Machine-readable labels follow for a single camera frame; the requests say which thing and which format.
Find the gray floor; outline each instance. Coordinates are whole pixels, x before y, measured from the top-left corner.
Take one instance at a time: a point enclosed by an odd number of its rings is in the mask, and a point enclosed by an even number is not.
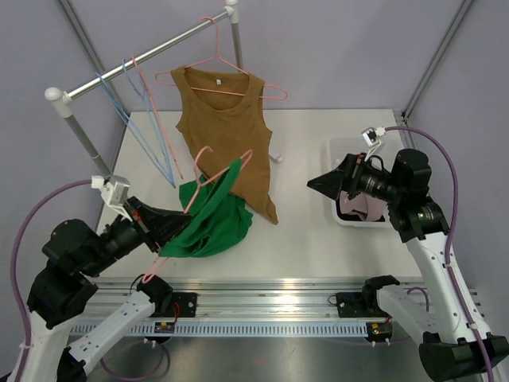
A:
[[[142,376],[155,365],[158,353],[140,344],[118,356],[119,350],[131,341],[121,341],[105,360],[124,376]],[[165,376],[154,379],[157,381],[430,381],[411,341],[373,349],[363,345],[363,340],[173,338],[165,346],[170,352],[171,367]],[[113,380],[100,366],[89,376],[91,382]]]

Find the brown tank top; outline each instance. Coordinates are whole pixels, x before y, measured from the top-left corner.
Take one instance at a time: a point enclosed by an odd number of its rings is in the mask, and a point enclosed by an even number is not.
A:
[[[269,144],[272,136],[262,113],[265,82],[252,74],[209,72],[180,67],[171,71],[182,97],[177,129],[193,158],[204,146],[198,166],[209,177],[252,149],[251,160],[231,192],[244,199],[270,222],[277,224],[276,207],[269,197]],[[241,93],[245,96],[196,91],[192,88]]]

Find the lavender wall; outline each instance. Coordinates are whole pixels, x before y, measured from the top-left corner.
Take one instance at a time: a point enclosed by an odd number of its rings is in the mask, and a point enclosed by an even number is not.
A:
[[[5,0],[0,12],[0,376],[14,366],[23,341],[21,321],[9,284],[10,249],[21,222],[43,196],[96,173],[75,136],[44,98],[49,86],[71,88],[93,76],[53,0]],[[94,91],[76,102],[76,116],[99,151],[111,160],[122,126]],[[68,191],[41,210],[25,234],[19,259],[23,295],[45,265],[42,245],[62,220],[94,224],[99,195],[86,187]]]
[[[219,13],[224,0],[73,0],[107,67]],[[459,0],[239,0],[247,70],[288,89],[269,108],[403,108]],[[222,52],[234,60],[228,21]],[[211,29],[143,64],[150,78],[208,58]],[[119,79],[126,105],[142,110]],[[179,110],[175,88],[153,82],[162,110]]]
[[[467,283],[480,294],[493,333],[509,336],[509,2],[476,2],[418,105],[412,125],[438,138],[460,182],[454,248]],[[451,177],[428,142],[433,195],[451,213]],[[509,361],[503,362],[509,375]]]

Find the cable tie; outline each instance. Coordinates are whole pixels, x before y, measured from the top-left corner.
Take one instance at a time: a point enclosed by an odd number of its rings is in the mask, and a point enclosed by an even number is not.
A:
[[[31,349],[33,348],[35,345],[34,344],[31,344],[31,345],[25,345],[24,342],[22,342],[21,344],[19,344],[19,349]]]

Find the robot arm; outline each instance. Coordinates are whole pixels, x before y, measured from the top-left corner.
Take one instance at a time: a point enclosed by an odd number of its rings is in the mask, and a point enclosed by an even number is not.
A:
[[[495,366],[509,354],[507,339],[491,334],[476,309],[455,256],[452,254],[446,261],[449,226],[441,208],[428,196],[428,157],[421,151],[405,149],[398,152],[391,172],[383,168],[380,158],[381,168],[373,166],[372,155],[383,134],[383,128],[365,131],[364,140],[371,147],[367,154],[348,154],[333,171],[309,181],[308,187],[333,200],[345,191],[350,198],[366,193],[387,202],[391,225],[419,266],[434,313],[425,312],[408,298],[392,276],[366,281],[363,306],[368,312],[393,317],[405,329],[419,346],[421,362],[432,380],[485,372],[481,345],[488,362]]]
[[[83,313],[97,286],[97,277],[140,245],[153,252],[177,236],[191,222],[180,211],[154,209],[136,197],[127,198],[129,182],[121,177],[95,177],[108,207],[119,215],[97,235],[81,220],[67,220],[52,232],[42,248],[49,261],[34,280],[28,298],[32,347],[21,382],[83,382],[103,355],[137,322],[156,314],[171,315],[173,290],[154,277],[140,283],[126,302],[87,336],[68,346],[71,328]],[[15,381],[23,351],[8,379]]]

